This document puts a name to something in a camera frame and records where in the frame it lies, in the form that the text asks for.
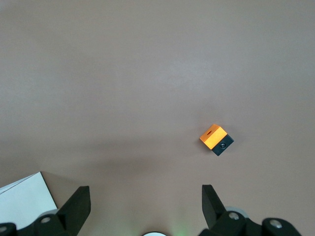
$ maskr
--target screw hole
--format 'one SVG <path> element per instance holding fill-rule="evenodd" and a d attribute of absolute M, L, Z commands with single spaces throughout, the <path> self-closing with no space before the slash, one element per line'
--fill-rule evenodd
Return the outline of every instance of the screw hole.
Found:
<path fill-rule="evenodd" d="M 222 149 L 225 149 L 225 148 L 226 148 L 226 143 L 221 143 L 221 144 L 220 144 L 220 147 L 221 147 Z"/>

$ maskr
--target white disc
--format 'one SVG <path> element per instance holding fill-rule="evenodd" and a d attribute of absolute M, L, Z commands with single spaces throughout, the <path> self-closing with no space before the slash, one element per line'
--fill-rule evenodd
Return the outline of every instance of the white disc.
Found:
<path fill-rule="evenodd" d="M 159 232 L 151 232 L 151 233 L 147 233 L 143 236 L 166 236 L 166 235 L 159 233 Z"/>

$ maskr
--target screw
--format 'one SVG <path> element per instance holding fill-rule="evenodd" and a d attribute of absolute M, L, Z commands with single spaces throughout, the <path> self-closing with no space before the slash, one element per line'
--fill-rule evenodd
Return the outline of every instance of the screw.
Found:
<path fill-rule="evenodd" d="M 282 224 L 278 220 L 271 220 L 270 224 L 277 229 L 282 228 Z"/>
<path fill-rule="evenodd" d="M 6 231 L 7 229 L 8 229 L 7 226 L 2 226 L 2 227 L 0 227 L 0 233 Z"/>
<path fill-rule="evenodd" d="M 231 212 L 228 216 L 233 220 L 238 220 L 240 218 L 235 212 Z"/>
<path fill-rule="evenodd" d="M 45 223 L 47 223 L 48 221 L 50 221 L 50 217 L 42 218 L 40 222 L 41 222 L 42 224 L 45 224 Z"/>
<path fill-rule="evenodd" d="M 222 149 L 224 149 L 224 148 L 226 148 L 226 144 L 225 144 L 225 143 L 221 143 L 221 144 L 220 144 L 220 147 L 221 147 Z"/>

